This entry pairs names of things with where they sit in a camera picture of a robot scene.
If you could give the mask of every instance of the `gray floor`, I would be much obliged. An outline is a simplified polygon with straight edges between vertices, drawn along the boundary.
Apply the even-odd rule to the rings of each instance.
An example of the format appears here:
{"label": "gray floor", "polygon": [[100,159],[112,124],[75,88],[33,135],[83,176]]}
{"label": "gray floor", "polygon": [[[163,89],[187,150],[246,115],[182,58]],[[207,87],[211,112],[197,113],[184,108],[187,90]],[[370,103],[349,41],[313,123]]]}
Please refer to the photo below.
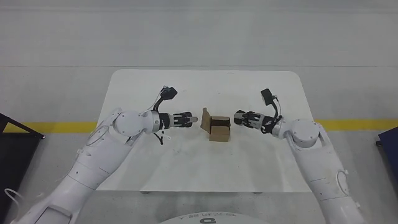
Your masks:
{"label": "gray floor", "polygon": [[[244,69],[297,73],[316,119],[397,119],[397,13],[396,0],[0,0],[0,112],[19,121],[96,121],[119,68]],[[396,182],[373,144],[378,133],[330,137],[369,222],[396,223]],[[86,137],[50,134],[21,193],[32,200],[53,189]],[[165,196],[149,199],[163,206]],[[156,223],[216,207],[275,224],[322,221],[311,195],[186,195],[185,207],[139,215],[143,197],[101,192],[80,220]],[[247,202],[264,208],[236,207]]]}

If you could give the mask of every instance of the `cable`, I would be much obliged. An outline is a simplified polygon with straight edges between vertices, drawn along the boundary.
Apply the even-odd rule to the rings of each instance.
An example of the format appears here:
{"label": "cable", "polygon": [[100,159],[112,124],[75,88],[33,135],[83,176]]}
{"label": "cable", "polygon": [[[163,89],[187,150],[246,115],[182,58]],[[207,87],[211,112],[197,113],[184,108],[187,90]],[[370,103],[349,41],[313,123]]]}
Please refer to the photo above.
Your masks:
{"label": "cable", "polygon": [[15,199],[12,195],[10,195],[10,193],[8,191],[10,191],[10,192],[14,193],[15,195],[17,195],[19,198],[22,199],[22,201],[24,201],[25,198],[23,196],[21,196],[18,192],[16,192],[13,189],[9,189],[9,188],[4,189],[4,193],[17,205],[17,216],[15,217],[15,219],[13,219],[11,221],[11,223],[13,223],[19,217],[19,212],[21,211],[21,206],[19,205],[19,202],[17,201],[17,199]]}
{"label": "cable", "polygon": [[274,115],[274,120],[275,120],[279,115],[278,107],[276,107],[276,104],[274,102],[272,102],[272,106],[274,107],[274,110],[275,110],[275,115]]}
{"label": "cable", "polygon": [[276,101],[278,101],[278,105],[279,105],[279,115],[282,115],[282,108],[280,107],[280,103],[279,103],[278,97],[275,98],[275,99],[276,99]]}
{"label": "cable", "polygon": [[163,102],[164,99],[162,97],[160,97],[160,99],[158,101],[156,101],[154,108],[152,109],[153,111],[159,111],[159,105],[161,104],[161,102]]}
{"label": "cable", "polygon": [[160,141],[160,145],[163,145],[163,136],[162,137],[159,137],[159,135],[158,134],[156,134],[156,133],[154,133],[154,135],[157,137],[157,139]]}
{"label": "cable", "polygon": [[155,99],[154,103],[153,103],[150,107],[148,107],[148,108],[146,109],[146,111],[149,110],[149,109],[151,109],[151,108],[156,104],[157,99],[159,98],[159,95],[162,93],[162,90],[159,91],[159,93],[158,93],[157,96],[156,96],[156,99]]}

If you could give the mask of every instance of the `box flap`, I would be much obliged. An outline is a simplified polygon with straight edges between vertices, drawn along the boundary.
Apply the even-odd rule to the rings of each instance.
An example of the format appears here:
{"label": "box flap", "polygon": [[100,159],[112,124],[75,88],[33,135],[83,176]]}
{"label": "box flap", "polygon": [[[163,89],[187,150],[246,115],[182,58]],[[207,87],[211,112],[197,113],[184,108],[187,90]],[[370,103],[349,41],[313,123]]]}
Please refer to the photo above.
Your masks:
{"label": "box flap", "polygon": [[208,133],[210,133],[210,129],[211,129],[211,116],[209,114],[209,112],[207,112],[207,108],[203,109],[203,113],[201,115],[201,125],[200,127],[207,131]]}

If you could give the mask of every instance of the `black connector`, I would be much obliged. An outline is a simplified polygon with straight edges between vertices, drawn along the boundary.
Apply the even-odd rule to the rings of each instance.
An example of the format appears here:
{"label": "black connector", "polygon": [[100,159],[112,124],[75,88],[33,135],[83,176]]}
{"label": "black connector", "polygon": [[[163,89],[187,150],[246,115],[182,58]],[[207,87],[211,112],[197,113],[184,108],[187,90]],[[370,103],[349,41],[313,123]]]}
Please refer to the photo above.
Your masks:
{"label": "black connector", "polygon": [[160,93],[160,97],[163,98],[163,100],[171,100],[172,98],[177,95],[176,89],[173,87],[169,88],[168,86],[162,89],[162,92]]}
{"label": "black connector", "polygon": [[262,98],[266,102],[266,106],[273,104],[274,95],[272,95],[271,91],[268,88],[261,91]]}

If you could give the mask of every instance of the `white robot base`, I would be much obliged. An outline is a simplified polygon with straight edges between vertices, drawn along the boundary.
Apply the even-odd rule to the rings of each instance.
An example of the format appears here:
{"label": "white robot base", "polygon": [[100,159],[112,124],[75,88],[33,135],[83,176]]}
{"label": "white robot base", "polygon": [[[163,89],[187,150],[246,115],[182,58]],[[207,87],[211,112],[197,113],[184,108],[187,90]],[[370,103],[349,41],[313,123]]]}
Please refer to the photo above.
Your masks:
{"label": "white robot base", "polygon": [[269,224],[262,220],[227,212],[203,212],[182,215],[162,222],[161,224]]}

